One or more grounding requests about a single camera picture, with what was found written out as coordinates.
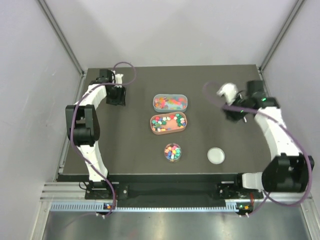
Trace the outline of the pink oval candy box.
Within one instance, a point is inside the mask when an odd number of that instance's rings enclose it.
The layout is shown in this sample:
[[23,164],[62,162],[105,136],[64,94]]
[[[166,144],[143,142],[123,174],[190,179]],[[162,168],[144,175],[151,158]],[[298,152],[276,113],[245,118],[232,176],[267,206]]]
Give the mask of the pink oval candy box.
[[177,111],[154,115],[149,124],[155,135],[165,135],[184,131],[188,119],[183,112]]

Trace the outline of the white round jar lid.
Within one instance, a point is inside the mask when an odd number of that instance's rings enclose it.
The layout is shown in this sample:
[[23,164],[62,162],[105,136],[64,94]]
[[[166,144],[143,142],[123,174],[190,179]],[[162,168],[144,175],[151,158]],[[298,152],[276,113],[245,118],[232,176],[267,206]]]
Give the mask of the white round jar lid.
[[218,147],[212,147],[207,152],[208,160],[215,165],[222,164],[225,160],[225,153]]

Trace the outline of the clear round glass jar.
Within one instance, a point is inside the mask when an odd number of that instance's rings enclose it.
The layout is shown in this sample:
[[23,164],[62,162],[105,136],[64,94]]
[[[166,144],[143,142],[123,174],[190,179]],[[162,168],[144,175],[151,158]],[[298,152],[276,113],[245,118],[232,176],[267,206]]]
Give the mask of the clear round glass jar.
[[180,157],[182,156],[182,149],[176,143],[169,143],[164,148],[164,156],[171,163],[178,162]]

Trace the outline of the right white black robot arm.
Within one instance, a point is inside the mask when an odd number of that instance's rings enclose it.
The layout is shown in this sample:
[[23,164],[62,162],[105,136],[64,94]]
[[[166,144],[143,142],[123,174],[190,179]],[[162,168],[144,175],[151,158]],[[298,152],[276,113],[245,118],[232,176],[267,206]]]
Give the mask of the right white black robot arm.
[[222,109],[233,122],[254,116],[267,142],[271,162],[262,172],[241,173],[233,192],[245,198],[253,190],[268,193],[303,193],[307,190],[314,160],[297,143],[282,118],[277,99],[267,95],[261,80],[246,83],[246,94],[241,96],[234,83],[225,83],[217,92],[225,98]]

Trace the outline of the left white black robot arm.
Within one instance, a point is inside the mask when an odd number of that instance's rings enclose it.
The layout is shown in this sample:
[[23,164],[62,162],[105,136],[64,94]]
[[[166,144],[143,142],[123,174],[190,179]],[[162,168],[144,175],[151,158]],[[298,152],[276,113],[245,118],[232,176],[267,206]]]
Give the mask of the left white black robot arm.
[[89,174],[85,185],[86,199],[112,199],[115,196],[99,148],[101,128],[97,108],[104,100],[116,106],[126,104],[123,76],[115,70],[100,70],[79,101],[65,108],[67,137],[75,152],[84,159]]

